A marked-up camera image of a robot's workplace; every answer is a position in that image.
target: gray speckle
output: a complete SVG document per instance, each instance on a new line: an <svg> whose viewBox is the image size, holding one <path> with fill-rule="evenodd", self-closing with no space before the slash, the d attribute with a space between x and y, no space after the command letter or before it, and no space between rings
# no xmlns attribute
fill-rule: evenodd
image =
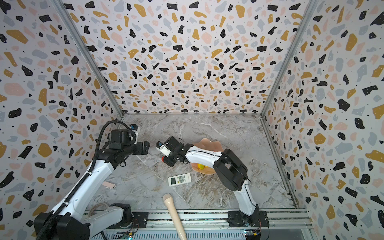
<svg viewBox="0 0 384 240"><path fill-rule="evenodd" d="M237 53L235 54L235 56L237 57L237 59L239 59L239 60L243 60L243 59L244 59L244 56L245 56L245 53L242 52L242 51L237 51Z"/></svg>
<svg viewBox="0 0 384 240"><path fill-rule="evenodd" d="M350 142L349 143L341 142L339 145L335 147L335 149L338 154L343 154L353 150L353 145Z"/></svg>
<svg viewBox="0 0 384 240"><path fill-rule="evenodd" d="M362 79L362 77L363 77L364 75L367 75L367 65L366 65L366 64L362 65L362 66L358 69L357 73L358 73L358 79L357 79L357 82L360 82L361 79Z"/></svg>
<svg viewBox="0 0 384 240"><path fill-rule="evenodd" d="M47 37L47 39L48 39L48 41L50 42L50 43L54 43L54 44L56 44L56 45L60 45L60 43L58 42L58 41L56 41L56 39L55 39L55 37L54 36L51 36L51 35L49 35L49 34L46 34L45 35L46 37Z"/></svg>
<svg viewBox="0 0 384 240"><path fill-rule="evenodd" d="M68 65L69 62L70 62L70 61L68 60L67 57L64 57L64 58L63 58L63 64L64 64L64 65Z"/></svg>
<svg viewBox="0 0 384 240"><path fill-rule="evenodd" d="M374 146L377 141L377 135L374 132L369 133L368 142L371 146Z"/></svg>
<svg viewBox="0 0 384 240"><path fill-rule="evenodd" d="M35 104L35 102L36 102L35 100L30 99L30 98L26 98L23 100L23 104L33 105L33 104Z"/></svg>
<svg viewBox="0 0 384 240"><path fill-rule="evenodd" d="M374 48L374 47L367 49L367 53L375 52L375 51L376 51L376 48Z"/></svg>
<svg viewBox="0 0 384 240"><path fill-rule="evenodd" d="M35 208L37 206L37 201L32 201L29 203L29 209Z"/></svg>
<svg viewBox="0 0 384 240"><path fill-rule="evenodd" d="M361 221L367 226L367 228L370 228L372 223L372 211L369 209L367 214L361 219Z"/></svg>
<svg viewBox="0 0 384 240"><path fill-rule="evenodd" d="M199 71L203 71L204 68L205 68L205 61L200 61L200 63L198 64L198 67L199 67Z"/></svg>
<svg viewBox="0 0 384 240"><path fill-rule="evenodd" d="M353 109L352 110L352 114L361 116L362 113L364 112L364 110L365 110L365 107Z"/></svg>
<svg viewBox="0 0 384 240"><path fill-rule="evenodd" d="M324 88L319 88L316 91L316 99L317 101L321 101L325 97Z"/></svg>
<svg viewBox="0 0 384 240"><path fill-rule="evenodd" d="M186 48L189 48L189 46L191 46L191 45L192 45L192 44L191 44L190 40L188 39L187 43L185 44L185 47L186 47Z"/></svg>
<svg viewBox="0 0 384 240"><path fill-rule="evenodd" d="M28 87L29 89L31 89L31 91L34 91L34 90L35 90L35 86L33 85L33 82L32 82L32 81L28 81L26 85L27 85L27 87Z"/></svg>
<svg viewBox="0 0 384 240"><path fill-rule="evenodd" d="M51 135L54 137L54 138L58 138L59 137L59 134L57 132L51 132Z"/></svg>
<svg viewBox="0 0 384 240"><path fill-rule="evenodd" d="M14 186L11 189L8 189L4 191L4 193L9 193L9 192L21 192L24 191L25 188L25 183L18 183L16 186Z"/></svg>
<svg viewBox="0 0 384 240"><path fill-rule="evenodd" d="M240 34L245 34L245 28L243 25L241 25L241 24L237 25L236 28L237 28L237 30L239 30Z"/></svg>
<svg viewBox="0 0 384 240"><path fill-rule="evenodd" d="M360 27L359 35L364 35L368 31L368 25Z"/></svg>
<svg viewBox="0 0 384 240"><path fill-rule="evenodd" d="M332 156L332 153L333 153L333 149L327 151L327 152L326 152L326 155L327 155L327 156Z"/></svg>
<svg viewBox="0 0 384 240"><path fill-rule="evenodd" d="M16 142L17 136L10 136L10 139L7 140L8 142Z"/></svg>
<svg viewBox="0 0 384 240"><path fill-rule="evenodd" d="M164 56L163 56L163 53L156 50L155 52L153 52L153 56L155 56L157 59L159 60L163 60Z"/></svg>
<svg viewBox="0 0 384 240"><path fill-rule="evenodd" d="M128 71L127 69L127 63L125 61L120 62L120 68L122 71Z"/></svg>
<svg viewBox="0 0 384 240"><path fill-rule="evenodd" d="M68 85L72 83L72 80L68 75L61 75L60 81L61 83L68 84Z"/></svg>
<svg viewBox="0 0 384 240"><path fill-rule="evenodd" d="M118 47L117 47L117 49L118 49L118 50L120 50L120 52L122 52L122 53L125 53L125 50L124 50L124 48L123 48L123 47L121 47L121 46L118 46Z"/></svg>
<svg viewBox="0 0 384 240"><path fill-rule="evenodd" d="M337 215L338 215L339 217L343 217L343 216L344 216L343 211L341 211L340 209L337 209L336 213L337 213Z"/></svg>
<svg viewBox="0 0 384 240"><path fill-rule="evenodd" d="M324 188L322 185L320 185L320 183L316 183L316 187L317 189L321 192L321 193L328 193L328 190L326 188Z"/></svg>
<svg viewBox="0 0 384 240"><path fill-rule="evenodd" d="M39 120L40 120L40 126L45 130L49 131L53 127L52 123L46 118L46 116L41 115L39 117Z"/></svg>
<svg viewBox="0 0 384 240"><path fill-rule="evenodd" d="M360 171L364 172L365 171L365 160L364 158L359 158L359 165L360 165Z"/></svg>
<svg viewBox="0 0 384 240"><path fill-rule="evenodd" d="M224 1L222 4L220 4L219 6L217 6L217 7L215 8L215 12L217 12L217 13L222 13L222 12L224 12L224 11L225 11L225 7L226 7L226 5L227 5L227 1Z"/></svg>
<svg viewBox="0 0 384 240"><path fill-rule="evenodd" d="M20 59L20 61L22 61L26 64L29 64L29 65L31 65L33 63L33 60L28 58L28 57L24 57L24 58L19 57L19 59Z"/></svg>
<svg viewBox="0 0 384 240"><path fill-rule="evenodd" d="M265 23L263 22L263 20L259 19L257 26L260 28L261 31L264 31L264 25Z"/></svg>
<svg viewBox="0 0 384 240"><path fill-rule="evenodd" d="M227 26L227 30L228 31L232 31L233 30L233 27L231 25L227 24L226 26Z"/></svg>
<svg viewBox="0 0 384 240"><path fill-rule="evenodd" d="M4 15L3 22L8 24L9 26L14 26L15 25L15 22L10 17L8 17L7 15Z"/></svg>
<svg viewBox="0 0 384 240"><path fill-rule="evenodd" d="M141 31L141 28L140 28L138 25L132 23L132 26L135 28L136 31Z"/></svg>
<svg viewBox="0 0 384 240"><path fill-rule="evenodd" d="M41 58L41 59L46 59L48 57L48 55L40 50L33 50L32 51L32 56L35 56L35 57L38 57L38 58Z"/></svg>
<svg viewBox="0 0 384 240"><path fill-rule="evenodd" d="M118 12L118 13L121 13L124 11L124 1L123 0L120 0L118 4L116 4L116 6L113 8L113 10L115 10L115 12Z"/></svg>
<svg viewBox="0 0 384 240"><path fill-rule="evenodd" d="M345 90L344 89L336 89L335 93L336 93L336 96L340 97L344 94Z"/></svg>
<svg viewBox="0 0 384 240"><path fill-rule="evenodd" d="M378 101L380 101L382 98L379 96L379 95L376 95L376 96L374 96L373 97L373 100L375 101L375 102L378 102Z"/></svg>
<svg viewBox="0 0 384 240"><path fill-rule="evenodd" d="M337 35L339 34L343 29L345 28L345 24L342 24L340 26L336 26L334 28L332 28L329 33L332 34L332 35Z"/></svg>
<svg viewBox="0 0 384 240"><path fill-rule="evenodd" d="M169 30L172 30L172 28L170 27L170 21L168 19L164 18L163 23L164 26L168 27Z"/></svg>
<svg viewBox="0 0 384 240"><path fill-rule="evenodd" d="M69 183L69 182L67 181L67 182L63 183L63 184L61 185L61 187L62 187L63 189L67 189L69 186L72 186L72 185L73 185L72 182Z"/></svg>
<svg viewBox="0 0 384 240"><path fill-rule="evenodd" d="M99 23L100 21L99 20L97 20L96 18L94 18L94 17L91 17L91 21L93 21L93 23Z"/></svg>
<svg viewBox="0 0 384 240"><path fill-rule="evenodd" d="M324 219L323 219L321 214L319 214L319 217L317 219L317 223L319 224L320 228L323 228L323 226L324 226Z"/></svg>
<svg viewBox="0 0 384 240"><path fill-rule="evenodd" d="M337 58L336 59L336 71L338 72L341 72L341 70L343 69L343 64L344 64L344 60L342 58Z"/></svg>

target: pink speckle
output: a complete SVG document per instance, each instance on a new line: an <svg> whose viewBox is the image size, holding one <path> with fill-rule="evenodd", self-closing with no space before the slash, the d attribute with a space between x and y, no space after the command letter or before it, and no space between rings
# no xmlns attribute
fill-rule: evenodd
<svg viewBox="0 0 384 240"><path fill-rule="evenodd" d="M40 141L40 140L47 140L48 139L48 136L47 135L44 135L44 134L39 134L39 136L37 137L37 141Z"/></svg>
<svg viewBox="0 0 384 240"><path fill-rule="evenodd" d="M335 129L336 130L347 130L347 127L348 127L348 125L346 125L345 123L339 122L338 124L336 124Z"/></svg>
<svg viewBox="0 0 384 240"><path fill-rule="evenodd" d="M50 60L48 59L48 63L52 66L56 66L57 65L57 61L56 60Z"/></svg>
<svg viewBox="0 0 384 240"><path fill-rule="evenodd" d="M355 61L353 59L350 59L348 62L347 62L347 65L348 67L352 67L353 65L355 65Z"/></svg>
<svg viewBox="0 0 384 240"><path fill-rule="evenodd" d="M84 9L82 6L77 5L77 9L81 12L81 14L84 14Z"/></svg>
<svg viewBox="0 0 384 240"><path fill-rule="evenodd" d="M118 44L122 44L122 37L118 33L112 33L111 38Z"/></svg>
<svg viewBox="0 0 384 240"><path fill-rule="evenodd" d="M301 179L296 178L296 189L301 189Z"/></svg>
<svg viewBox="0 0 384 240"><path fill-rule="evenodd" d="M304 122L304 126L315 126L316 123L312 120L312 119L307 119L305 122Z"/></svg>
<svg viewBox="0 0 384 240"><path fill-rule="evenodd" d="M37 11L33 8L28 8L28 11L32 13L33 16L36 16Z"/></svg>
<svg viewBox="0 0 384 240"><path fill-rule="evenodd" d="M383 184L383 180L381 178L374 179L372 185L376 188L379 188Z"/></svg>
<svg viewBox="0 0 384 240"><path fill-rule="evenodd" d="M28 137L28 129L25 124L20 124L17 128L17 133L23 137Z"/></svg>
<svg viewBox="0 0 384 240"><path fill-rule="evenodd" d="M105 12L107 12L107 13L110 13L110 12L111 12L111 11L107 8L107 6L104 5L103 2L101 2L101 6L102 6L102 8L104 9Z"/></svg>
<svg viewBox="0 0 384 240"><path fill-rule="evenodd" d="M305 52L305 60L308 63L313 57L313 51L312 49L309 49Z"/></svg>
<svg viewBox="0 0 384 240"><path fill-rule="evenodd" d="M37 65L44 68L45 67L45 61L40 60Z"/></svg>
<svg viewBox="0 0 384 240"><path fill-rule="evenodd" d="M27 162L24 164L24 167L21 172L21 176L25 179L28 179L28 181L33 180L32 164L30 162Z"/></svg>
<svg viewBox="0 0 384 240"><path fill-rule="evenodd" d="M154 14L153 14L152 8L150 6L147 8L147 11L151 15L151 17L153 17Z"/></svg>
<svg viewBox="0 0 384 240"><path fill-rule="evenodd" d="M35 38L35 35L28 28L24 27L24 32L30 35L32 38Z"/></svg>
<svg viewBox="0 0 384 240"><path fill-rule="evenodd" d="M285 13L285 7L282 7L280 11L280 16L282 16L284 13Z"/></svg>
<svg viewBox="0 0 384 240"><path fill-rule="evenodd" d="M25 94L25 90L18 83L6 83L4 85L4 91L8 95L22 96Z"/></svg>
<svg viewBox="0 0 384 240"><path fill-rule="evenodd" d="M357 48L356 48L356 52L355 52L355 55L359 55L361 53L361 50L362 48L364 47L365 43L360 43L358 44Z"/></svg>
<svg viewBox="0 0 384 240"><path fill-rule="evenodd" d="M205 3L205 11L209 14L211 13L211 10L208 7L208 3Z"/></svg>
<svg viewBox="0 0 384 240"><path fill-rule="evenodd" d="M249 18L252 17L252 7L249 7L249 8L247 9L247 13L248 13L248 17L249 17Z"/></svg>
<svg viewBox="0 0 384 240"><path fill-rule="evenodd" d="M16 157L18 156L18 151L16 148L12 148L11 150L11 159L16 159Z"/></svg>
<svg viewBox="0 0 384 240"><path fill-rule="evenodd" d="M12 168L12 169L19 169L20 166L21 165L19 163L10 163L9 164L9 167Z"/></svg>
<svg viewBox="0 0 384 240"><path fill-rule="evenodd" d="M203 33L203 35L201 35L201 38L203 39L203 41L204 41L206 44L210 44L210 43L211 43L211 40L212 40L212 36L211 36L211 34L205 32L205 33Z"/></svg>

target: gray marble surface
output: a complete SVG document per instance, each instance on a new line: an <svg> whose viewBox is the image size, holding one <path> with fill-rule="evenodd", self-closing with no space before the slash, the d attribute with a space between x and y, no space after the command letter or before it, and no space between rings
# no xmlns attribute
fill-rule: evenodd
<svg viewBox="0 0 384 240"><path fill-rule="evenodd" d="M124 122L140 126L139 141L149 141L149 154L130 156L125 167L118 167L106 181L116 184L114 190L103 186L88 208L99 203L130 204L132 209L166 209L162 197L170 193L177 209L235 209L238 202L216 174L200 174L177 162L168 167L155 149L157 141L169 136L186 143L203 138L220 141L223 149L231 149L248 167L253 199L261 208L292 208L284 189L271 149L258 115L126 115ZM192 182L168 186L168 177L190 173Z"/></svg>

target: metal base plate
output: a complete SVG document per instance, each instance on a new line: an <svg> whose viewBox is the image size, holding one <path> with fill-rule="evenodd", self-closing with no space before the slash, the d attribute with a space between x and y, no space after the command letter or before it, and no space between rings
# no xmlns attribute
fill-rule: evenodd
<svg viewBox="0 0 384 240"><path fill-rule="evenodd" d="M147 227L147 220L148 220L148 212L132 212L133 214L133 227L132 229L137 229L137 228L146 228ZM114 225L111 225L108 227L108 229L113 229L113 228L121 228L122 230L126 229L127 223L117 223Z"/></svg>
<svg viewBox="0 0 384 240"><path fill-rule="evenodd" d="M267 219L265 218L265 216L267 216L266 211L258 211L255 214L256 214L256 218L260 220L262 227L269 226L268 218ZM228 211L227 222L229 223L229 227L247 227L243 223L240 211Z"/></svg>

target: black speckle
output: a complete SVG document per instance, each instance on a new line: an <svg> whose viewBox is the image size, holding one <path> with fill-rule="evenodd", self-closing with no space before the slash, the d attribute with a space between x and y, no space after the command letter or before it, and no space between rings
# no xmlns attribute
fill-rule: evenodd
<svg viewBox="0 0 384 240"><path fill-rule="evenodd" d="M364 125L362 124L362 120L360 118L355 118L355 125L358 129L364 129Z"/></svg>
<svg viewBox="0 0 384 240"><path fill-rule="evenodd" d="M268 5L268 7L267 7L267 9L268 10L271 10L271 11L275 11L275 12L277 12L277 8L278 8L279 6L276 6L276 5Z"/></svg>
<svg viewBox="0 0 384 240"><path fill-rule="evenodd" d="M177 4L167 3L167 8L177 10Z"/></svg>
<svg viewBox="0 0 384 240"><path fill-rule="evenodd" d="M40 16L39 17L40 20L44 23L44 22L48 22L48 21L52 21L52 19L49 17L49 15L44 15L44 16Z"/></svg>
<svg viewBox="0 0 384 240"><path fill-rule="evenodd" d="M85 4L86 8L95 8L95 3L93 1L90 1Z"/></svg>
<svg viewBox="0 0 384 240"><path fill-rule="evenodd" d="M347 111L348 108L351 106L349 103L347 103L343 99L339 99L339 101L337 101L337 103L339 104L339 108L344 110L344 111Z"/></svg>
<svg viewBox="0 0 384 240"><path fill-rule="evenodd" d="M24 74L26 76L32 76L33 75L33 72L31 70L29 70L27 67L25 66L22 66L22 70L24 71Z"/></svg>

